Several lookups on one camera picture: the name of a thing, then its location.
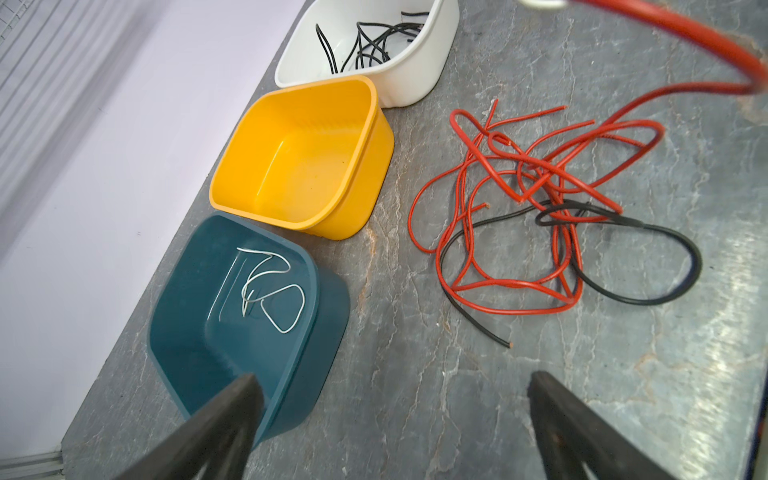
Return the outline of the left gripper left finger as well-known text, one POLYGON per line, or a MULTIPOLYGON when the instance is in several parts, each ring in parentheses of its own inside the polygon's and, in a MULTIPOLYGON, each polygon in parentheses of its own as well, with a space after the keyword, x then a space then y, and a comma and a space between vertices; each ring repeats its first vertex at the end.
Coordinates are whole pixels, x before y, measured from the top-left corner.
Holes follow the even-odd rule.
POLYGON ((241 479, 264 406, 252 374, 230 383, 120 479, 241 479))

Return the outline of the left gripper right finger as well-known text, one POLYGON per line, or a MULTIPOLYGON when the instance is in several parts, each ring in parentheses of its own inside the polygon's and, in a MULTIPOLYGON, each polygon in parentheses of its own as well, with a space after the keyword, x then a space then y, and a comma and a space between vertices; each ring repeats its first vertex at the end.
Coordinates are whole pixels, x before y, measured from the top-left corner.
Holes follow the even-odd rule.
POLYGON ((530 416, 546 477, 670 479, 672 476, 546 371, 531 375, 530 416))

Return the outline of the teal plastic bin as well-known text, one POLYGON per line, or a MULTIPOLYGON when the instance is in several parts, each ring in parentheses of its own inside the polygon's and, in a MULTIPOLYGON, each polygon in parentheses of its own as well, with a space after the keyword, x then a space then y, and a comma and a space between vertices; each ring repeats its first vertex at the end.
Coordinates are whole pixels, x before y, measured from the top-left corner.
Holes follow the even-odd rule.
POLYGON ((307 418, 350 311, 345 281, 302 247, 216 214, 193 232, 169 277, 148 352, 186 418, 254 375, 264 396, 259 445, 307 418))

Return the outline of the yellow plastic bin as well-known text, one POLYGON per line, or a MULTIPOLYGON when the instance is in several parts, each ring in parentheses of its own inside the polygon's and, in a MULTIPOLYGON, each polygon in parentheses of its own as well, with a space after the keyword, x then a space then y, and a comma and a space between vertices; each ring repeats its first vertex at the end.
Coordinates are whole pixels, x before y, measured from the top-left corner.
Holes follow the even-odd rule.
POLYGON ((368 222, 394 152, 373 82, 280 89, 244 114, 209 188, 217 210, 344 240, 368 222))

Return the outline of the white plastic bin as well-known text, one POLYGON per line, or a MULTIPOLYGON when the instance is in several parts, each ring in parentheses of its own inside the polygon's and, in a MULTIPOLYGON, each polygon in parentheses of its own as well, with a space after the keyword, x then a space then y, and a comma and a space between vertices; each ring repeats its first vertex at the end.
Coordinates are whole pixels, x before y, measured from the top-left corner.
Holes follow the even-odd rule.
POLYGON ((288 40, 275 83, 364 75, 382 107, 414 104, 437 84, 459 18, 456 0, 315 1, 288 40))

